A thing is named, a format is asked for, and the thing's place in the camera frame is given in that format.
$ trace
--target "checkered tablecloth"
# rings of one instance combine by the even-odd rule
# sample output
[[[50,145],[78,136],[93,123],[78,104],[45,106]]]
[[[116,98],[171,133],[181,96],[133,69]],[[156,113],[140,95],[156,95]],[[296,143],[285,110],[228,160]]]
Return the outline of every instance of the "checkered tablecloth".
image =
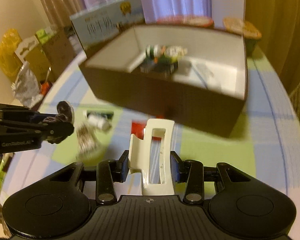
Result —
[[[84,119],[84,110],[113,110],[111,131],[96,133],[103,150],[86,163],[96,165],[102,159],[118,159],[129,148],[131,121],[147,120],[149,116],[96,99],[77,65],[84,57],[79,54],[63,73],[40,111],[56,113],[57,103],[68,100],[75,108],[75,126],[78,126]],[[288,195],[297,207],[290,237],[300,240],[300,124],[277,74],[260,49],[256,49],[253,58],[248,58],[248,69],[248,101],[231,137],[220,138],[177,124],[171,149],[182,159],[199,160],[205,166],[229,163]],[[152,181],[158,177],[157,148],[154,145],[151,150]],[[44,142],[41,149],[16,153],[3,184],[1,201],[74,162],[77,150],[74,133],[59,145]],[[118,196],[140,194],[140,175],[129,175],[125,183],[115,187]],[[182,190],[182,185],[176,188],[176,192]],[[92,182],[86,185],[85,193],[94,198]],[[205,196],[213,194],[213,184],[205,183]]]

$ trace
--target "yellow plastic bag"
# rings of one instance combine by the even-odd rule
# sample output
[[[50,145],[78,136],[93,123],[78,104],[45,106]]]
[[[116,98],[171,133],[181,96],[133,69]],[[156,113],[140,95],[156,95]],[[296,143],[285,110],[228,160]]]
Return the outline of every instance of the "yellow plastic bag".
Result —
[[[16,29],[9,29],[0,43],[0,68],[11,82],[15,82],[22,62],[14,53],[22,41]]]

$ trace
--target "wall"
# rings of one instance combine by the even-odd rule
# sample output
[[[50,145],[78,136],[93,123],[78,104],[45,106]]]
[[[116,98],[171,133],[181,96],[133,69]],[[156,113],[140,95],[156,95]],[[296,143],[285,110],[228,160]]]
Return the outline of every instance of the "wall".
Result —
[[[212,0],[212,18],[215,27],[223,28],[224,17],[244,19],[245,0]]]
[[[32,36],[49,25],[40,0],[0,0],[0,42],[9,28],[18,30],[21,38]],[[13,100],[10,82],[0,69],[0,103]]]

